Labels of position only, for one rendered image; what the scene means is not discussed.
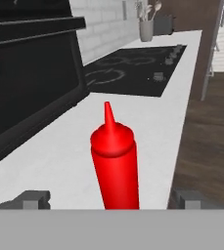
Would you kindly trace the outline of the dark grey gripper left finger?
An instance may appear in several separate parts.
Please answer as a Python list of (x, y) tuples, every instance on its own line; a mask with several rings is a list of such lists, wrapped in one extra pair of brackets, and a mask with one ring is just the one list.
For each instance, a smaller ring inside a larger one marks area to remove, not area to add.
[(0, 210), (50, 210), (49, 190), (26, 190), (13, 200), (0, 203)]

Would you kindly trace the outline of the black hob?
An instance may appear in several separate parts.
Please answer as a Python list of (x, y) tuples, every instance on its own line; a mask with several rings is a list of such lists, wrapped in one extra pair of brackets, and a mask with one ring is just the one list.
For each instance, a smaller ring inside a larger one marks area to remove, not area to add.
[[(186, 45), (119, 49), (84, 66), (92, 93), (160, 98)], [(162, 81), (154, 73), (162, 72)]]

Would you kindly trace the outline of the grey utensil pot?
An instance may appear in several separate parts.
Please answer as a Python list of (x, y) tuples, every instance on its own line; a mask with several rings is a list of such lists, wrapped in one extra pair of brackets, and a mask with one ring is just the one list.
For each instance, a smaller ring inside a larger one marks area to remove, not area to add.
[(153, 39), (154, 22), (153, 21), (140, 21), (139, 33), (142, 42), (150, 42)]

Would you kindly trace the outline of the dark grey toaster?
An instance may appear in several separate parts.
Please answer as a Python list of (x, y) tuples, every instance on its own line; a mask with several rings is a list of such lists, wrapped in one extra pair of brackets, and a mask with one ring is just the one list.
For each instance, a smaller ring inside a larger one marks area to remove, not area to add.
[(174, 20), (172, 15), (155, 17), (154, 36), (171, 35), (174, 31)]

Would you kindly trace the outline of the red condiment squeeze bottle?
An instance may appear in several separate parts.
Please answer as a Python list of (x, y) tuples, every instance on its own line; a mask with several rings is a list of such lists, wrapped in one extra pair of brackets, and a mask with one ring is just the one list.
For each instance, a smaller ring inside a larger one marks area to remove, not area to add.
[(105, 123), (90, 138), (91, 154), (106, 209), (139, 209), (137, 145), (133, 131), (114, 120), (105, 102)]

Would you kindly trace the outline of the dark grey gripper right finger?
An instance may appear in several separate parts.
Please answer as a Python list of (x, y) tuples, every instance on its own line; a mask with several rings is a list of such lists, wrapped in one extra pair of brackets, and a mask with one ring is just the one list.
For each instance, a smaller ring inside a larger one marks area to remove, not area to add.
[(174, 189), (170, 193), (168, 209), (222, 210), (224, 204), (211, 201), (196, 190)]

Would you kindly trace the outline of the wooden spoon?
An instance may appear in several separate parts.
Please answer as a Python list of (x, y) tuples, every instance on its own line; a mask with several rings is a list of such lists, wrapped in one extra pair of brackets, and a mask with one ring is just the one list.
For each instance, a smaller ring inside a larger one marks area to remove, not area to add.
[(151, 21), (154, 20), (157, 12), (161, 9), (161, 1), (160, 0), (157, 0), (156, 3), (155, 3), (155, 10), (154, 10), (154, 13), (153, 13), (153, 16), (152, 16), (152, 19)]

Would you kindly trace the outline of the black microwave oven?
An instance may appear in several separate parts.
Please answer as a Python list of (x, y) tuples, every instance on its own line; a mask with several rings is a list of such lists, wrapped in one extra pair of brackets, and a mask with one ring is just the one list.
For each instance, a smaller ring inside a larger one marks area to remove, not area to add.
[(0, 161), (89, 95), (69, 0), (0, 0)]

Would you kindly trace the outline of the pale spatula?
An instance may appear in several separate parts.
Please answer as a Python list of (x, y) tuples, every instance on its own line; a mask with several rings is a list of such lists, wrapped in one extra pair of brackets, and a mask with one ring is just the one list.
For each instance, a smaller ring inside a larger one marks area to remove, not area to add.
[(146, 21), (148, 19), (148, 13), (152, 10), (152, 5), (148, 5), (141, 8), (139, 17), (141, 21)]

